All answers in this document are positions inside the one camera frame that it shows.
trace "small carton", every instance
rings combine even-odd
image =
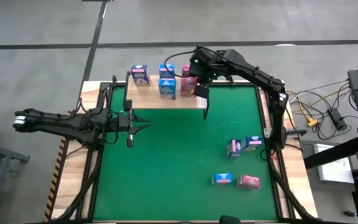
[[[264,143],[262,136],[247,136],[244,139],[242,147],[244,151],[255,151]]]
[[[181,79],[180,94],[185,97],[191,97],[194,95],[194,88],[197,86],[197,78],[186,77]]]
[[[131,74],[137,86],[150,86],[149,68],[147,65],[133,65]]]
[[[260,181],[258,177],[252,177],[249,175],[242,175],[237,180],[237,187],[247,190],[255,190],[259,189],[260,187]]]
[[[227,145],[227,158],[228,159],[237,159],[241,156],[242,148],[241,148],[241,140],[240,139],[232,139],[229,141]]]
[[[212,185],[225,186],[233,182],[231,173],[214,174],[211,178]]]
[[[160,78],[175,78],[174,75],[175,74],[175,66],[174,64],[167,64],[167,68],[169,71],[171,71],[172,73],[170,73],[164,66],[164,64],[160,64]]]
[[[189,77],[189,69],[190,69],[190,64],[183,64],[181,66],[181,76],[184,77]]]
[[[160,78],[158,80],[158,87],[160,88],[161,99],[175,100],[176,99],[176,80],[171,78]]]

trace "blue juice box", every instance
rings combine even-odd
[[[158,80],[158,87],[160,88],[161,99],[175,100],[176,99],[176,80],[170,78],[160,78]]]
[[[262,136],[247,136],[242,144],[242,150],[255,151],[264,143]]]
[[[174,64],[167,64],[167,68],[175,74],[175,65]],[[175,78],[170,72],[167,71],[164,64],[160,64],[160,78]]]
[[[228,159],[237,159],[241,156],[242,147],[240,139],[232,139],[227,145],[227,158]]]
[[[149,68],[147,65],[133,65],[131,74],[137,86],[150,86]]]
[[[214,174],[211,178],[212,185],[227,185],[233,182],[231,173],[226,174]]]

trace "concrete floor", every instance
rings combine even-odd
[[[0,0],[0,45],[90,44],[100,7],[100,2],[77,0]],[[358,39],[358,0],[115,0],[108,4],[99,43],[353,39]],[[358,68],[358,45],[232,48],[296,90],[345,80],[348,70]],[[129,66],[137,63],[151,65],[151,72],[157,73],[166,57],[190,49],[98,49],[89,79],[110,80],[116,75],[123,80]],[[24,166],[12,163],[21,174],[17,179],[7,175],[0,223],[43,219],[59,142],[50,134],[15,132],[13,112],[73,109],[88,53],[89,49],[0,50],[0,146],[31,155]],[[172,63],[187,60],[181,56]],[[341,101],[340,112],[357,116],[346,100]],[[304,117],[295,116],[295,121],[306,129]],[[354,129],[331,142],[357,136],[358,120],[349,118],[347,123]],[[326,122],[324,131],[333,129]],[[313,133],[303,139],[318,140]],[[310,182],[320,218],[358,223],[341,214],[354,210],[351,185],[322,183],[316,177]]]

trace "yellow black warning tape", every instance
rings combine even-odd
[[[52,210],[56,201],[58,184],[63,170],[63,161],[64,161],[63,153],[65,154],[66,153],[65,151],[67,151],[68,142],[69,140],[67,140],[64,137],[62,137],[60,140],[59,152],[56,158],[55,170],[53,171],[52,184],[50,186],[50,192],[47,201],[47,209],[45,210],[44,222],[49,222],[52,217]]]

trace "green mat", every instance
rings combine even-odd
[[[113,94],[114,111],[122,110],[124,88]],[[226,158],[230,139],[262,135],[253,86],[212,86],[208,118],[202,110],[136,110],[152,126],[126,133],[106,145],[96,198],[95,220],[277,220],[267,163],[259,152]],[[114,135],[108,135],[114,141]],[[211,186],[215,173],[260,178],[260,189]]]

